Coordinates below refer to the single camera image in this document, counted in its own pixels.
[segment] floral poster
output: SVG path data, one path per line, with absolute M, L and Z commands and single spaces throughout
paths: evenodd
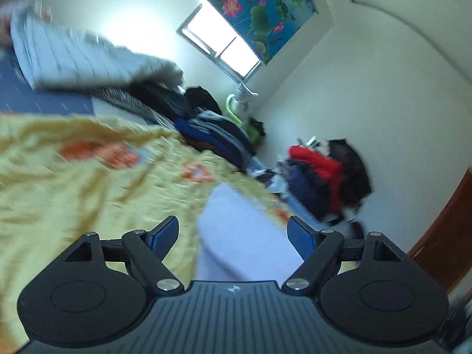
M 312 0 L 207 0 L 267 64 L 317 13 Z

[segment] yellow fabric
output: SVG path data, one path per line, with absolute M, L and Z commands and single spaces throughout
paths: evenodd
M 145 147 L 152 161 L 124 170 L 112 170 L 98 158 L 65 161 L 58 152 L 79 140 Z M 215 182 L 183 178 L 189 163 L 203 164 Z M 209 151 L 182 145 L 178 132 L 160 126 L 117 118 L 0 116 L 0 337 L 10 335 L 17 347 L 27 341 L 16 312 L 18 295 L 89 230 L 101 239 L 120 238 L 177 216 L 179 238 L 164 264 L 187 285 L 199 249 L 195 221 L 220 182 L 266 208 L 279 206 L 263 185 Z M 276 214 L 271 212 L 282 226 Z

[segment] red clothing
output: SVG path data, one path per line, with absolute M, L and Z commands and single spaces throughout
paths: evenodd
M 292 146 L 289 149 L 291 159 L 303 161 L 315 169 L 318 176 L 326 181 L 330 187 L 330 213 L 337 214 L 341 211 L 339 188 L 343 182 L 343 167 L 340 162 L 326 158 L 320 153 L 308 150 L 303 146 Z

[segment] metal screw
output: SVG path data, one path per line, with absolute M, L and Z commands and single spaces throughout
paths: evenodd
M 156 283 L 156 286 L 159 290 L 171 291 L 178 289 L 180 286 L 180 282 L 176 279 L 166 278 L 158 281 Z
M 292 290 L 303 290 L 310 286 L 310 283 L 303 278 L 292 278 L 285 282 L 285 284 Z

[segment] window pane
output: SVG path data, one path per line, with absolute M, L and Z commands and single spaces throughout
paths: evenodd
M 259 58 L 239 36 L 221 54 L 221 59 L 243 77 L 259 63 Z
M 203 3 L 203 7 L 188 24 L 188 29 L 216 53 L 226 48 L 237 36 L 231 25 L 209 2 Z

